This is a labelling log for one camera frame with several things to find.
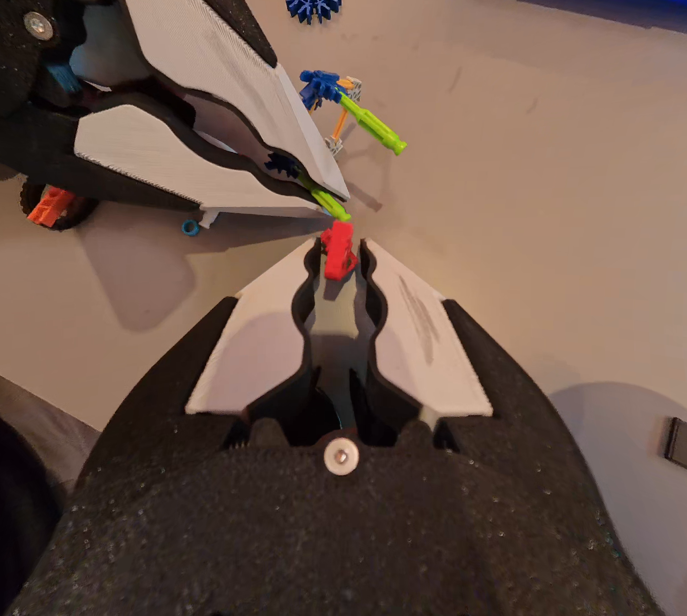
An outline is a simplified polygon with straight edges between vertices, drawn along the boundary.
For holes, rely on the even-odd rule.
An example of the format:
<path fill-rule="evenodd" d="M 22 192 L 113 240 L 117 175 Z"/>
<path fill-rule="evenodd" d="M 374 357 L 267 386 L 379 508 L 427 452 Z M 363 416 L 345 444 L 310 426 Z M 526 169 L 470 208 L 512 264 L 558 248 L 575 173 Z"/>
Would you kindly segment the orange connector piece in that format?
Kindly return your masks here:
<path fill-rule="evenodd" d="M 71 191 L 48 186 L 37 205 L 28 213 L 27 218 L 36 225 L 54 229 L 58 219 L 64 215 L 75 199 L 76 195 Z"/>

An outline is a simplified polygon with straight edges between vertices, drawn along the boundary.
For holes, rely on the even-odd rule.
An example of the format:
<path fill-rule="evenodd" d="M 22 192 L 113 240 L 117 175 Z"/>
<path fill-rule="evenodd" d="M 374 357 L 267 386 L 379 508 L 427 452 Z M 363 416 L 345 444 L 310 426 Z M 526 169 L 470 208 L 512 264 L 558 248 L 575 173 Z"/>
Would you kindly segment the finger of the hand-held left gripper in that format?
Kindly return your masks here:
<path fill-rule="evenodd" d="M 205 0 L 123 0 L 143 57 L 187 93 L 234 112 L 261 146 L 291 157 L 318 185 L 350 193 L 281 64 L 271 67 Z"/>
<path fill-rule="evenodd" d="M 75 154 L 220 214 L 314 217 L 309 191 L 268 175 L 252 157 L 196 132 L 139 93 L 116 96 L 78 120 Z"/>

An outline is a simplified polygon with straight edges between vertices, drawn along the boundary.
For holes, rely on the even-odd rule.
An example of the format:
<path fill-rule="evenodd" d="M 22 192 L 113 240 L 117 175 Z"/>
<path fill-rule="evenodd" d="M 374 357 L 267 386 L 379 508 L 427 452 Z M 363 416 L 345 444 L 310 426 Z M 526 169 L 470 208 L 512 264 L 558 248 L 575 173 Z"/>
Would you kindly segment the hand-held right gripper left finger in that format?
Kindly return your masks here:
<path fill-rule="evenodd" d="M 186 415 L 230 415 L 249 425 L 271 419 L 291 435 L 313 399 L 305 324 L 321 251 L 321 240 L 310 238 L 237 292 Z"/>

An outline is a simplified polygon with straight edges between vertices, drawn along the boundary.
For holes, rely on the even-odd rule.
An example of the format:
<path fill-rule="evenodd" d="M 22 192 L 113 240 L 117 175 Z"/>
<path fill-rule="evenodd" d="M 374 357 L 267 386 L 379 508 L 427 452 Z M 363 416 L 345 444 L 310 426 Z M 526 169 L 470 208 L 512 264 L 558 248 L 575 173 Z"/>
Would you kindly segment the red connectors with green clip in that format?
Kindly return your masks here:
<path fill-rule="evenodd" d="M 324 277 L 339 282 L 352 272 L 357 263 L 353 252 L 354 227 L 339 220 L 321 234 L 321 243 L 326 254 Z"/>

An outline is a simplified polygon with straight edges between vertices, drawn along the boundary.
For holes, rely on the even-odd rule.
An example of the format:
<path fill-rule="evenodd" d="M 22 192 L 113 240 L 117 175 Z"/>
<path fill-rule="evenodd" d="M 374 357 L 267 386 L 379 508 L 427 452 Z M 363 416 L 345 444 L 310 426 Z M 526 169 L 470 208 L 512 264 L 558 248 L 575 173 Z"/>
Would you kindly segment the colourful rod connector toy model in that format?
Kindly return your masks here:
<path fill-rule="evenodd" d="M 313 114 L 316 109 L 321 107 L 324 100 L 334 102 L 342 107 L 333 134 L 324 138 L 324 143 L 333 158 L 337 158 L 343 148 L 341 131 L 349 116 L 353 117 L 360 127 L 395 155 L 399 156 L 407 147 L 407 143 L 402 141 L 397 133 L 369 110 L 358 105 L 362 92 L 362 82 L 359 79 L 342 78 L 336 73 L 321 70 L 302 71 L 299 78 L 306 83 L 299 95 L 309 114 Z M 305 175 L 304 170 L 297 167 L 292 158 L 270 152 L 269 160 L 264 166 L 269 171 L 276 171 L 278 174 L 283 172 L 288 178 L 299 182 L 329 216 L 343 223 L 348 223 L 351 220 L 351 215 L 332 193 L 324 187 L 316 186 L 315 182 Z"/>

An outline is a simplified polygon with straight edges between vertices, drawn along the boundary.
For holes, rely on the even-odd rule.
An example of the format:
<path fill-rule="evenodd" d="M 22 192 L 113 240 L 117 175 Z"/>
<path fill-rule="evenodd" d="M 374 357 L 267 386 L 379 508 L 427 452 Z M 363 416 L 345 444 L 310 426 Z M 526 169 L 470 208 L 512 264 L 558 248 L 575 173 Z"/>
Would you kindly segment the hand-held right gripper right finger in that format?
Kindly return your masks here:
<path fill-rule="evenodd" d="M 362 366 L 351 370 L 357 438 L 394 446 L 419 422 L 433 446 L 458 446 L 449 426 L 493 406 L 451 322 L 449 299 L 380 244 L 362 239 L 355 321 Z"/>

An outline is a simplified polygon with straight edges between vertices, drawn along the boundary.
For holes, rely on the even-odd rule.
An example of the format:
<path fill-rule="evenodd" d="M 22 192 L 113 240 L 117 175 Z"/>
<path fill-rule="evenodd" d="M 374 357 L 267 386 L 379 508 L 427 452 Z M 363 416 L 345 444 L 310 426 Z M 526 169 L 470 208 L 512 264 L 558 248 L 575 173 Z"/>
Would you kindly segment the person's torso black sweater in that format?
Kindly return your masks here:
<path fill-rule="evenodd" d="M 47 470 L 13 427 L 1 421 L 1 614 L 39 563 L 63 513 Z"/>

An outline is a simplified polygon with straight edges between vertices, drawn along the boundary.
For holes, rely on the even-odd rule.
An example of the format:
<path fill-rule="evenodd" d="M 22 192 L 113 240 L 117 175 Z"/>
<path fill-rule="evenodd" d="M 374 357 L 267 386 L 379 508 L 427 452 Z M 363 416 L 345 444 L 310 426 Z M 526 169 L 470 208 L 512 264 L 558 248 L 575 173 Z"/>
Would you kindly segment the black toy tyre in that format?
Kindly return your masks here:
<path fill-rule="evenodd" d="M 46 188 L 51 185 L 39 184 L 30 181 L 24 182 L 20 193 L 20 207 L 27 217 L 30 210 L 35 207 Z M 73 203 L 67 208 L 52 231 L 66 231 L 82 224 L 95 211 L 99 201 L 76 196 Z"/>

